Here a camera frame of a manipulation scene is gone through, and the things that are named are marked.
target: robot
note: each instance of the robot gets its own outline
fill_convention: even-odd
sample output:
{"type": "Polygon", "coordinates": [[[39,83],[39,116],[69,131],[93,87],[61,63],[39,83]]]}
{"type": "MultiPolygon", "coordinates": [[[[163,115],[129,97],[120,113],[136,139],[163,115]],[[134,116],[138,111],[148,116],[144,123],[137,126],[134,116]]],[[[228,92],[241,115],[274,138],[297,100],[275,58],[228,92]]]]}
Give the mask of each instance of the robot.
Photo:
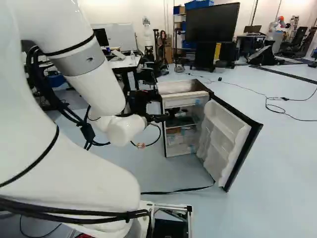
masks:
{"type": "Polygon", "coordinates": [[[274,35],[275,35],[275,32],[276,32],[276,27],[280,24],[280,27],[281,28],[289,28],[290,27],[290,24],[287,23],[285,24],[284,22],[284,16],[279,16],[275,19],[274,22],[271,22],[269,24],[269,27],[268,27],[268,33],[267,33],[267,36],[266,36],[266,39],[267,41],[274,41],[274,35]]]}
{"type": "Polygon", "coordinates": [[[151,24],[150,20],[146,16],[144,16],[143,17],[144,41],[145,41],[144,54],[149,61],[154,62],[155,61],[154,54],[153,54],[154,48],[153,48],[153,44],[151,41],[152,32],[150,30],[150,24],[151,24]]]}
{"type": "Polygon", "coordinates": [[[0,20],[5,22],[0,26],[5,135],[0,206],[36,218],[41,210],[43,219],[96,238],[123,238],[132,231],[133,237],[145,237],[153,203],[140,201],[135,177],[59,131],[35,102],[25,78],[21,39],[35,42],[91,105],[89,118],[112,144],[122,146],[146,128],[140,115],[114,116],[124,109],[125,98],[77,1],[1,0],[0,20]]]}

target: bottle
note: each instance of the bottle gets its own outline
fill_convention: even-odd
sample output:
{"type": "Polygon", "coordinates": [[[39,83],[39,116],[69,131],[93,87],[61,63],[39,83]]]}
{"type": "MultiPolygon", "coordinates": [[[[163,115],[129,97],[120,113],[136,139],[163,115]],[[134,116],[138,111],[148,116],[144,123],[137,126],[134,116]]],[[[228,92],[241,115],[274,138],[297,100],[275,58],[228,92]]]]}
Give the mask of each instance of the bottle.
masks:
{"type": "Polygon", "coordinates": [[[130,57],[132,62],[135,64],[135,54],[133,53],[133,51],[131,51],[130,57]]]}

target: white wall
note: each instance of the white wall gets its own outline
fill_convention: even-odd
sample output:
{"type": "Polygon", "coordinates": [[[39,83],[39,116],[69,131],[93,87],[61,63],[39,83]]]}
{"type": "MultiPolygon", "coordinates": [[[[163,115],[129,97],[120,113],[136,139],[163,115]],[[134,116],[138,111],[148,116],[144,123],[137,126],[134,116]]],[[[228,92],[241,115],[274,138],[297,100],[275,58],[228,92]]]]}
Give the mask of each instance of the white wall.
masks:
{"type": "MultiPolygon", "coordinates": [[[[90,23],[132,22],[138,36],[138,45],[144,50],[143,16],[149,17],[151,28],[166,30],[173,34],[173,6],[184,5],[189,0],[79,0],[80,6],[90,23]]],[[[242,34],[250,25],[255,0],[214,0],[215,4],[240,2],[235,36],[242,34]]],[[[268,25],[275,20],[280,0],[259,0],[254,25],[262,25],[267,33],[268,25]]],[[[317,17],[317,0],[281,0],[278,15],[289,22],[292,15],[299,15],[299,25],[311,26],[317,17]]]]}
{"type": "Polygon", "coordinates": [[[142,51],[144,50],[143,16],[150,19],[152,29],[165,29],[163,0],[78,0],[78,2],[91,24],[131,22],[137,34],[139,49],[142,51]]]}

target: mini fridge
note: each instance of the mini fridge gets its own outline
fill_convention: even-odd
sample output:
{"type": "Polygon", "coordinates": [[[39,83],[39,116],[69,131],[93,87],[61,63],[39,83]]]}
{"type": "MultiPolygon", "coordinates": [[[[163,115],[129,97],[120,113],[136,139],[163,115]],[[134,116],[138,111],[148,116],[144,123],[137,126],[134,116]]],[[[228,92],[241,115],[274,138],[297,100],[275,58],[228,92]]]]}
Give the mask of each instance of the mini fridge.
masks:
{"type": "Polygon", "coordinates": [[[218,98],[199,80],[158,83],[166,157],[196,154],[210,176],[229,191],[262,124],[218,98]]]}

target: blue bin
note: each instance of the blue bin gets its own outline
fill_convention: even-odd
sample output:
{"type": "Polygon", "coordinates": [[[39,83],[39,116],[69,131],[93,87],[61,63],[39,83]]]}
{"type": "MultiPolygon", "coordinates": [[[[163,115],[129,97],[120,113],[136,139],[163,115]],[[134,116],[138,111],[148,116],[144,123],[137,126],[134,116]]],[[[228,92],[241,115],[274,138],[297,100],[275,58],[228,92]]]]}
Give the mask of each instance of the blue bin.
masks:
{"type": "Polygon", "coordinates": [[[64,76],[61,74],[48,76],[47,79],[52,88],[57,88],[66,82],[64,76]]]}
{"type": "Polygon", "coordinates": [[[185,10],[195,9],[199,7],[206,7],[206,6],[213,6],[213,1],[211,0],[204,0],[204,1],[190,1],[188,3],[185,3],[185,10]]]}
{"type": "Polygon", "coordinates": [[[180,6],[175,6],[173,8],[173,15],[178,15],[179,14],[179,9],[180,9],[180,6]]]}
{"type": "Polygon", "coordinates": [[[183,22],[181,23],[181,27],[182,27],[182,30],[183,30],[183,31],[186,31],[186,21],[183,21],[183,22]]]}

